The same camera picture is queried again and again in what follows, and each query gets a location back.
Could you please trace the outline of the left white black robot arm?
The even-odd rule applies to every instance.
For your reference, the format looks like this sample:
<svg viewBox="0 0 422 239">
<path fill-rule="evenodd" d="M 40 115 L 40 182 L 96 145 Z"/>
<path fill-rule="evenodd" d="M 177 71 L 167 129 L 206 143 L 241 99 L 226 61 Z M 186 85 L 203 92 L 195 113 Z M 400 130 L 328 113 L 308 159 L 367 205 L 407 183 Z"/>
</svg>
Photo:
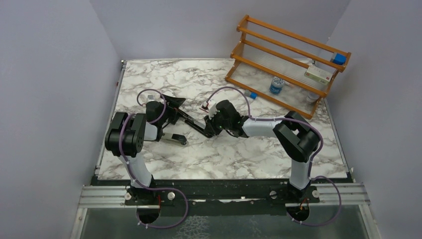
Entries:
<svg viewBox="0 0 422 239">
<path fill-rule="evenodd" d="M 147 169 L 141 153 L 144 142 L 164 140 L 178 146 L 188 144 L 185 136 L 164 132 L 168 124 L 177 122 L 177 111 L 186 99 L 167 95 L 161 98 L 163 102 L 149 96 L 144 114 L 117 112 L 105 136 L 106 150 L 125 164 L 130 176 L 126 199 L 140 200 L 147 205 L 156 200 L 157 192 L 153 175 Z"/>
</svg>

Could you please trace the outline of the beige black stapler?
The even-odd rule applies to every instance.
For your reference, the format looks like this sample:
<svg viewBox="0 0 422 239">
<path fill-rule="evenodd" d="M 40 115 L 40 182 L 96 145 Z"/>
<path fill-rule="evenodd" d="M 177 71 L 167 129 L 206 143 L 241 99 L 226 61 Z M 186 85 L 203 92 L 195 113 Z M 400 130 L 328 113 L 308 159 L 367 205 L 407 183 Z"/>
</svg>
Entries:
<svg viewBox="0 0 422 239">
<path fill-rule="evenodd" d="M 188 140 L 184 135 L 164 132 L 161 136 L 161 141 L 172 143 L 177 146 L 188 146 Z"/>
</svg>

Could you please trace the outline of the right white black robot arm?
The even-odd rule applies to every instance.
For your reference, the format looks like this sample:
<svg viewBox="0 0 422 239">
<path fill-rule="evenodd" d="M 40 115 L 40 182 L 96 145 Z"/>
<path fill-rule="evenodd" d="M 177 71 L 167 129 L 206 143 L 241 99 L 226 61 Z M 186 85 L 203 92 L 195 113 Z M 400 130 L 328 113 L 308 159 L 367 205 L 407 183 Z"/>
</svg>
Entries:
<svg viewBox="0 0 422 239">
<path fill-rule="evenodd" d="M 242 116 L 224 100 L 209 108 L 204 120 L 205 131 L 212 136 L 225 130 L 233 137 L 277 138 L 292 161 L 288 198 L 298 203 L 307 196 L 312 160 L 321 150 L 323 138 L 298 112 L 290 111 L 281 118 L 252 118 Z"/>
</svg>

